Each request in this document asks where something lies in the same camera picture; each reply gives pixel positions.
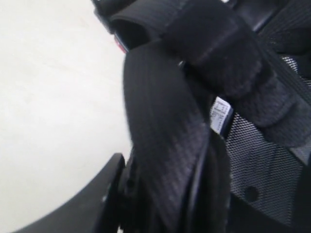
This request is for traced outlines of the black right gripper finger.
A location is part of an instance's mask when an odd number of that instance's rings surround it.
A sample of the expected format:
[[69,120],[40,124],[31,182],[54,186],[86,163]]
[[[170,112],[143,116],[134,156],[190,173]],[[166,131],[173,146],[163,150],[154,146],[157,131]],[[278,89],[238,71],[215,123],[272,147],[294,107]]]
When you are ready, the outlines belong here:
[[125,167],[115,153],[102,170],[64,205],[19,233],[116,233],[120,224],[118,186]]

